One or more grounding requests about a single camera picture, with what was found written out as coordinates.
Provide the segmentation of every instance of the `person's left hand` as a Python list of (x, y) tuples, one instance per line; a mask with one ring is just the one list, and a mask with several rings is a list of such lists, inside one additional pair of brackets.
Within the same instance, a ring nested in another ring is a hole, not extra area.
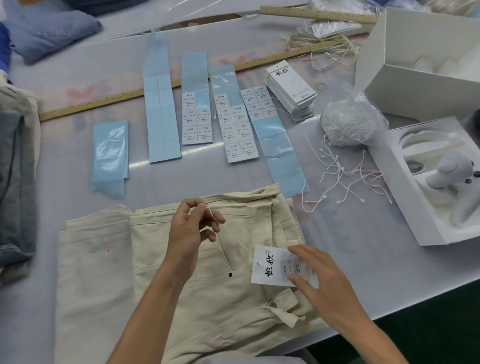
[[(218, 211), (212, 210), (215, 219), (225, 223), (225, 218)], [(173, 269), (177, 278), (183, 283), (192, 276), (197, 265), (198, 248), (203, 240), (216, 240), (215, 232), (220, 232), (220, 226), (215, 221), (206, 203), (201, 198), (183, 200), (172, 217), (168, 247), (164, 264)]]

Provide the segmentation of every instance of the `table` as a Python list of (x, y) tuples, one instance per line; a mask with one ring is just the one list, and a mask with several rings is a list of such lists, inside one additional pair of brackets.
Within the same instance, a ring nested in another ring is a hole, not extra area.
[[(288, 35), (301, 24), (299, 19), (257, 16), (165, 32), (172, 72), (176, 72), (180, 53), (187, 50), (206, 50), (211, 65), (241, 62), (278, 52), (282, 48), (278, 42), (280, 34)], [(74, 102), (72, 90), (85, 92), (82, 87), (89, 83), (96, 85), (90, 97), (141, 85), (144, 38), (115, 39), (79, 49), (75, 47), (71, 52), (60, 54), (58, 61), (52, 58), (51, 63), (44, 63), (31, 74), (14, 72), (14, 83), (40, 92), (48, 100), (47, 109)], [(342, 83), (353, 82), (352, 70), (344, 66), (316, 73), (309, 61), (291, 63), (311, 85), (327, 84), (327, 90), (319, 92), (316, 100), (318, 110), (330, 101), (342, 99)], [(68, 67), (75, 72), (64, 72)], [(265, 76), (263, 69), (240, 73), (240, 88), (260, 85)], [(75, 82), (82, 86), (74, 88)], [(179, 116), (179, 89), (174, 91), (174, 98)], [(315, 148), (320, 146), (322, 133), (318, 122), (296, 124), (285, 114), (280, 112), (279, 115), (312, 189), (308, 198), (320, 196), (332, 180), (318, 184), (325, 167), (303, 138), (307, 136)], [(44, 123), (37, 169), (38, 251), (30, 277), (0, 289), (2, 364), (53, 362), (57, 233), (63, 228), (64, 220), (117, 203), (99, 193), (89, 192), (88, 182), (93, 125), (123, 119), (129, 121), (130, 128), (130, 179), (126, 182), (126, 198), (122, 203), (132, 210), (173, 203), (186, 197), (250, 191), (273, 182), (260, 148), (260, 157), (256, 160), (235, 165), (227, 163), (215, 120), (212, 122), (213, 144), (186, 146), (182, 148), (182, 159), (149, 165), (143, 99)], [(412, 122), (401, 118), (391, 121), (397, 126)], [(356, 166), (361, 159), (361, 147), (335, 150), (346, 169)], [(368, 153), (365, 166), (374, 168)], [(451, 246), (420, 247), (396, 204), (389, 204), (385, 196), (373, 193), (362, 184), (354, 186), (353, 190), (365, 199), (364, 204), (351, 195), (346, 202), (337, 205), (336, 201), (343, 198), (344, 192), (336, 188), (313, 213), (302, 210), (299, 196), (294, 198), (295, 209), (307, 243), (332, 255), (372, 318), (480, 278), (480, 244), (476, 240)], [(268, 353), (291, 352), (333, 334), (328, 329), (314, 332)]]

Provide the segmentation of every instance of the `open white box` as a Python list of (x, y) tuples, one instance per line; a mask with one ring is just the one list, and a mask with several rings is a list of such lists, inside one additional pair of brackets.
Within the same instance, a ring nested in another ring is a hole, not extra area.
[[(422, 56), (433, 72), (414, 69)], [(445, 62), (454, 66), (438, 74)], [(419, 121), (469, 115), (480, 109), (480, 22), (386, 8), (359, 51), (355, 89), (382, 112)]]
[[(418, 243), (442, 245), (480, 236), (480, 209), (461, 227), (456, 227), (449, 221), (449, 212), (457, 197), (425, 183), (426, 177), (435, 173), (444, 152), (451, 148), (470, 158), (474, 169), (480, 170), (480, 149), (458, 120), (450, 117), (427, 121), (388, 133), (389, 145), (368, 149), (378, 169), (385, 173), (384, 180)], [(423, 172), (413, 175), (407, 160), (421, 162)]]

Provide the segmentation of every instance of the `forearm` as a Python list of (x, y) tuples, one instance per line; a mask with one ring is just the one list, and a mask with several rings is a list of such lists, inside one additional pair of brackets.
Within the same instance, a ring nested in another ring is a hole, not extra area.
[(138, 303), (107, 364), (161, 362), (183, 282), (162, 265)]
[(396, 345), (371, 320), (343, 336), (367, 364), (408, 364)]

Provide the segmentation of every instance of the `wooden ruler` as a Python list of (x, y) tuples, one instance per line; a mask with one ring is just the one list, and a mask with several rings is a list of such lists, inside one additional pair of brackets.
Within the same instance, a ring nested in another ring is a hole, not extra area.
[(376, 15), (352, 14), (348, 12), (328, 12), (326, 10), (284, 8), (280, 6), (261, 6), (260, 14), (289, 16), (293, 18), (329, 20), (337, 22), (356, 22), (360, 24), (377, 23)]
[[(235, 65), (235, 71), (245, 71), (259, 66), (264, 66), (266, 64), (275, 63), (296, 56), (301, 56), (302, 54), (307, 54), (311, 52), (322, 51), (323, 49), (328, 49), (332, 46), (342, 44), (342, 39), (330, 39), (325, 40), (320, 43), (314, 44), (308, 47), (302, 47), (294, 50), (289, 50), (287, 52), (274, 54), (272, 56), (258, 58), (256, 60), (247, 61), (245, 63), (239, 63)], [(172, 80), (172, 88), (180, 87), (181, 80)], [(49, 121), (53, 119), (62, 118), (64, 116), (78, 114), (83, 111), (93, 110), (101, 108), (108, 105), (113, 105), (119, 102), (132, 100), (134, 98), (139, 98), (144, 95), (144, 89), (140, 88), (138, 90), (122, 92), (121, 94), (116, 94), (112, 96), (107, 96), (95, 101), (83, 102), (81, 104), (68, 106), (66, 108), (61, 108), (53, 111), (42, 112), (39, 114), (40, 121)]]

